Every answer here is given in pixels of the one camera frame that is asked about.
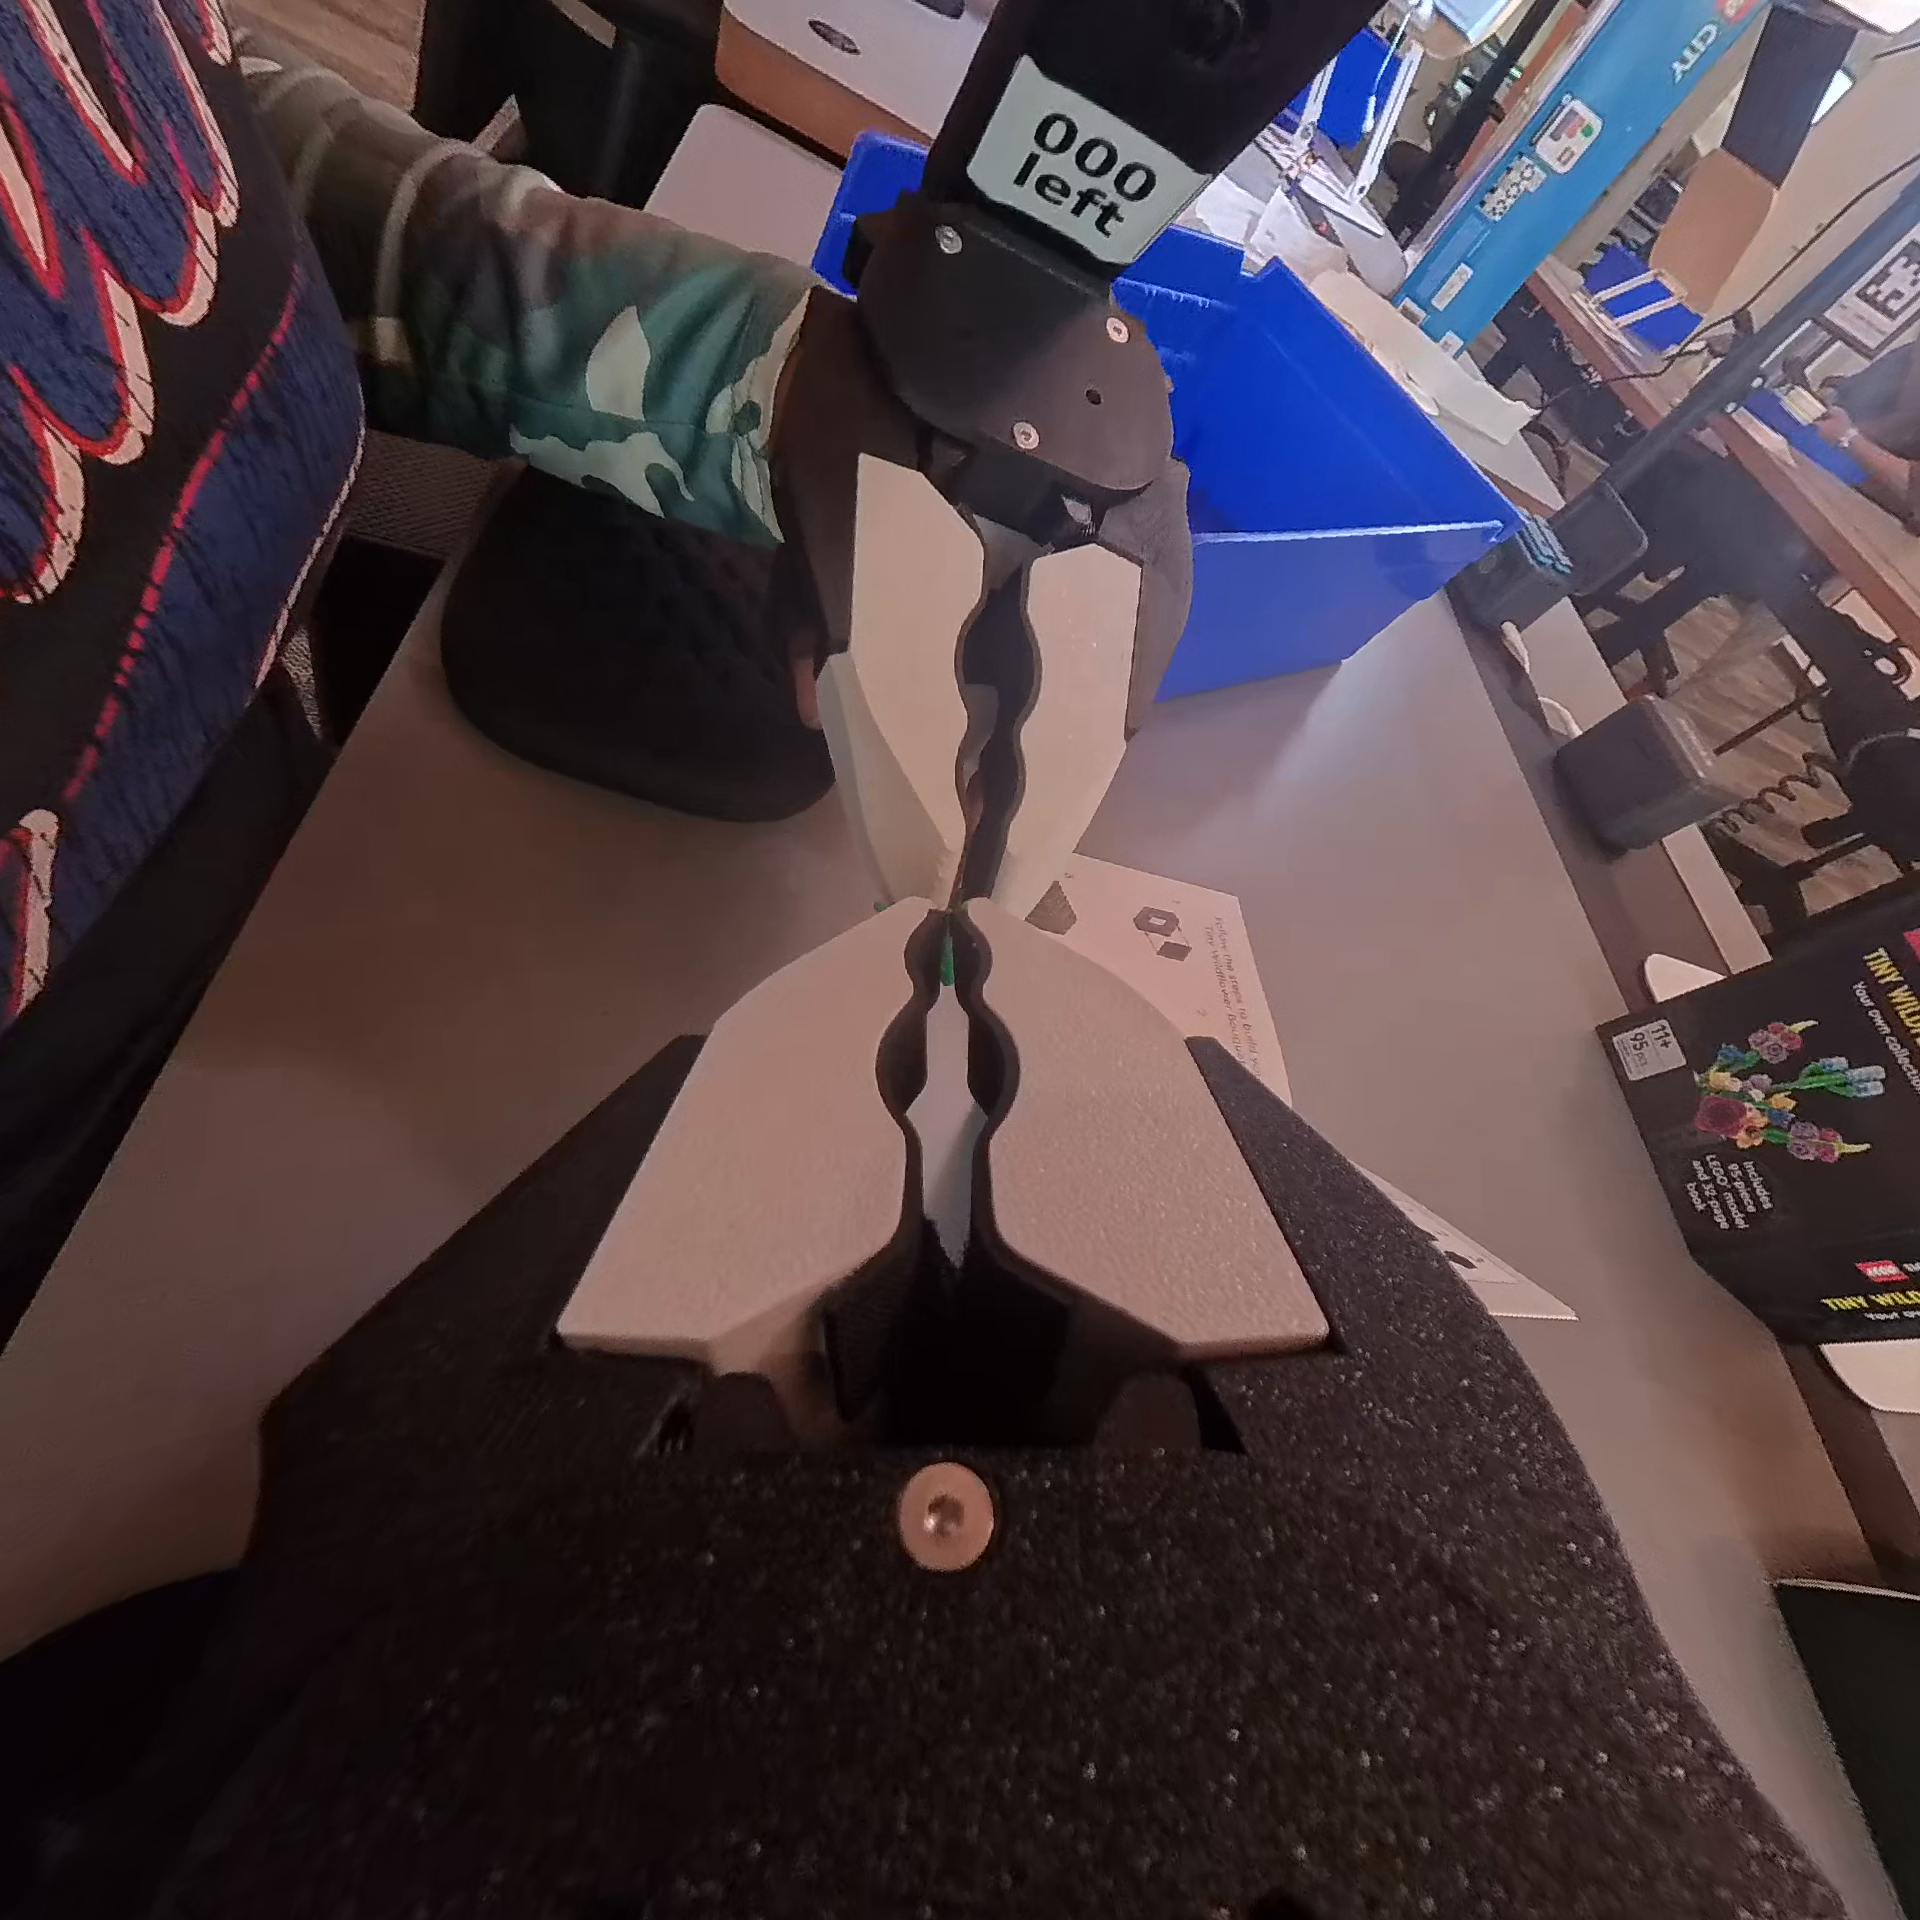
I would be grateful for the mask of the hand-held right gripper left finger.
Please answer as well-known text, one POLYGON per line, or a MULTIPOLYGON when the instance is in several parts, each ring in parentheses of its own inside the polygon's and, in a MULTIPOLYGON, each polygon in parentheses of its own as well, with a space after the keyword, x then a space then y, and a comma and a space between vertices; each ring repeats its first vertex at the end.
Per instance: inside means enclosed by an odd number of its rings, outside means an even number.
POLYGON ((908 1109, 946 916, 899 902, 780 965, 700 1045, 567 1307, 576 1351, 760 1374, 870 1412, 925 1255, 908 1109))

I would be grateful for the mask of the black mesh cushion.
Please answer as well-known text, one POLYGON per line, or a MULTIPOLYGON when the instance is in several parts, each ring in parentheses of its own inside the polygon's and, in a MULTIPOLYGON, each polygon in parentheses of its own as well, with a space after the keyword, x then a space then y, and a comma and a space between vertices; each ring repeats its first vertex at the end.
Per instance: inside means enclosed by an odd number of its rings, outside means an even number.
POLYGON ((544 772, 692 818, 791 818, 834 772, 773 580, 771 550, 522 466, 445 597, 447 700, 544 772))

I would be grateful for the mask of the matte black box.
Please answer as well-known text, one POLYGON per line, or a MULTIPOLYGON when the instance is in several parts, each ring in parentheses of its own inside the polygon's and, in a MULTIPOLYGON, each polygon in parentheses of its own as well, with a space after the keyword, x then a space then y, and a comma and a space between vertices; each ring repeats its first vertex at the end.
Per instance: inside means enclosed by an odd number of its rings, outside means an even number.
POLYGON ((1779 1580, 1779 1611, 1905 1916, 1917 1916, 1917 1596, 1779 1580))

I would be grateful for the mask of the white instruction booklet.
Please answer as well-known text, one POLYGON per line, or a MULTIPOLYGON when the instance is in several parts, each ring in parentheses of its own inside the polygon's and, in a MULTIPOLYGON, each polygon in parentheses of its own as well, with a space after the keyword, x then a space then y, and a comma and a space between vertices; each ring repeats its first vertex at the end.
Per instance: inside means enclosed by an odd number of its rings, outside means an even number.
MULTIPOLYGON (((1117 975, 1187 1041, 1221 1045, 1269 1092, 1292 1100, 1279 1029, 1237 898, 1077 855, 1029 911, 1029 922, 1117 975)), ((1368 1184, 1431 1242, 1488 1315, 1578 1322, 1578 1310, 1476 1238, 1380 1176, 1368 1184)))

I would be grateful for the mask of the blue plastic bin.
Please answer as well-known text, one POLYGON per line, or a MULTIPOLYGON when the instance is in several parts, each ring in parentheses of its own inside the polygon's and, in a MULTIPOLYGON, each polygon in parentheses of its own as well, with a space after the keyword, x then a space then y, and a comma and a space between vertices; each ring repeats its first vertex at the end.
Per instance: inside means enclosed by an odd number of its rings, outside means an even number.
MULTIPOLYGON (((880 133, 856 142, 814 250, 839 299, 856 299, 857 221, 914 195, 925 160, 880 133)), ((1145 321, 1167 374, 1194 551, 1187 631, 1162 685, 1134 692, 1135 715, 1341 664, 1519 528, 1496 485, 1286 268, 1248 275, 1230 242, 1167 230, 1117 275, 1114 299, 1145 321)), ((959 515, 991 577, 1005 537, 959 515)), ((975 624, 1002 604, 1022 627, 1022 577, 1035 557, 1048 551, 1029 551, 997 589, 983 577, 975 624)))

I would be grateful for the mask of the person's left forearm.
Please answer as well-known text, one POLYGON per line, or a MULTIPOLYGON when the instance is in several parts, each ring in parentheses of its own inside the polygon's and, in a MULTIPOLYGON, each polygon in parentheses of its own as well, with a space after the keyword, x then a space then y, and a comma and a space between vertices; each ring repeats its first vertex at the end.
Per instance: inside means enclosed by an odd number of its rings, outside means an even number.
POLYGON ((773 418, 820 289, 802 262, 571 199, 256 22, 238 52, 370 429, 780 546, 773 418))

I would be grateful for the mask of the black glossy cardboard box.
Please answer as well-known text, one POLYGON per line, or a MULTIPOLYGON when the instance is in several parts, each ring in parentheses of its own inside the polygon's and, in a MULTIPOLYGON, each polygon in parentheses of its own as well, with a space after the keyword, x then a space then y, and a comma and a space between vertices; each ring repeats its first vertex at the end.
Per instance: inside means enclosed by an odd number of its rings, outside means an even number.
POLYGON ((1917 893, 1595 1033, 1688 1255, 1791 1345, 1917 1341, 1917 893))

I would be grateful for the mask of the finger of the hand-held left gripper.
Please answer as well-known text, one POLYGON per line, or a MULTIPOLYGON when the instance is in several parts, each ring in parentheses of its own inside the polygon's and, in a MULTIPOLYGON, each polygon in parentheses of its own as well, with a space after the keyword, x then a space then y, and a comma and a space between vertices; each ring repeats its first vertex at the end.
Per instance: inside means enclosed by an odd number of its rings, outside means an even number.
POLYGON ((880 906, 952 906, 966 850, 961 639, 987 550, 925 472, 861 454, 851 643, 820 670, 820 718, 856 846, 880 906))
POLYGON ((1022 577, 1022 648, 987 742, 987 898, 1024 921, 1068 875, 1129 745, 1142 563, 1084 546, 1022 577))

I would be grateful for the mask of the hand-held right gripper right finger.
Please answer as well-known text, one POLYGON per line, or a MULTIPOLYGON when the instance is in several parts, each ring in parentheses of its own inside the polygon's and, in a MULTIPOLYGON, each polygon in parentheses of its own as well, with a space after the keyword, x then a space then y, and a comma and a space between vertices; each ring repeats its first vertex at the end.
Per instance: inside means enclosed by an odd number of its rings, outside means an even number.
POLYGON ((969 1345, 1014 1408, 1331 1347, 1183 1029, 993 902, 969 902, 969 1092, 969 1345))

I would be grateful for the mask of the black light stand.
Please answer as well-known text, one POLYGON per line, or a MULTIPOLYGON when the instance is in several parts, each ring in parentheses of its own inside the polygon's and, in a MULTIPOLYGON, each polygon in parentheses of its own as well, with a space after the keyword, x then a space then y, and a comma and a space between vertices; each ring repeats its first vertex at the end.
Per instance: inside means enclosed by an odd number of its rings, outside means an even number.
POLYGON ((1752 304, 1730 318, 1702 321, 1677 347, 1644 352, 1623 326, 1606 321, 1573 272, 1547 262, 1530 275, 1528 299, 1566 335, 1579 374, 1610 389, 1639 424, 1639 442, 1619 445, 1604 466, 1610 492, 1639 485, 1691 433, 1704 433, 1712 454, 1730 454, 1720 423, 1736 414, 1787 358, 1791 343, 1825 326, 1828 308, 1917 224, 1917 160, 1896 164, 1886 179, 1872 181, 1855 204, 1868 204, 1882 187, 1903 187, 1877 217, 1859 230, 1819 272, 1800 275, 1798 262, 1782 278, 1798 285, 1754 321, 1752 304))

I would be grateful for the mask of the dark charger block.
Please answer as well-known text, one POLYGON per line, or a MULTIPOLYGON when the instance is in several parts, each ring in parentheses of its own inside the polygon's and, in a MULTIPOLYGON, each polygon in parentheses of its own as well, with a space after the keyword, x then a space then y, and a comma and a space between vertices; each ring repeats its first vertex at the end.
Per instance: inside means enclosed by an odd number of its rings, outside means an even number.
POLYGON ((1524 515, 1506 540, 1453 577, 1451 604, 1479 634, 1530 631, 1559 604, 1633 577, 1644 562, 1644 521, 1610 485, 1595 479, 1551 519, 1524 515))

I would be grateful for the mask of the person's dark clothing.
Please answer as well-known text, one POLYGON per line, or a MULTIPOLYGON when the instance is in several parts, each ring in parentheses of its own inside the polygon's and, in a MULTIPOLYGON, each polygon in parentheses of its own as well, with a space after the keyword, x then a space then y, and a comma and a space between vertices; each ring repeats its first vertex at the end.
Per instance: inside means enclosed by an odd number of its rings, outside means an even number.
POLYGON ((4 3, 4 1337, 324 781, 364 455, 221 3, 4 3))

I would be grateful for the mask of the blue printed carton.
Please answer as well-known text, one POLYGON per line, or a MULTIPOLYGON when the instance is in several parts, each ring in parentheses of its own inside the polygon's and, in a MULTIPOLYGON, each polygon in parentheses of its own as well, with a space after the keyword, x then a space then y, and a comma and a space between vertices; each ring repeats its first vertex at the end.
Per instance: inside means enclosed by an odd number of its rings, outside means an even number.
POLYGON ((1451 356, 1573 237, 1767 3, 1595 3, 1412 250, 1399 313, 1451 356))

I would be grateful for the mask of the grey desk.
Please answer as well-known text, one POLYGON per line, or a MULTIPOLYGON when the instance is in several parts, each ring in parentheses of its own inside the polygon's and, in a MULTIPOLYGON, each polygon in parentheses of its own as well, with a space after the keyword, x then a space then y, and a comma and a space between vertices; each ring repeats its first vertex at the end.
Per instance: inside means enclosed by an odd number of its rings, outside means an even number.
MULTIPOLYGON (((250 1426, 662 1045, 874 902, 845 817, 544 777, 401 645, 4 1351, 4 1652, 234 1561, 250 1426)), ((1295 1109, 1578 1322, 1506 1322, 1691 1689, 1855 1916, 1896 1916, 1771 1598, 1876 1578, 1779 1345, 1691 1267, 1595 1029, 1610 952, 1447 600, 1158 706, 1094 857, 1242 902, 1295 1109)))

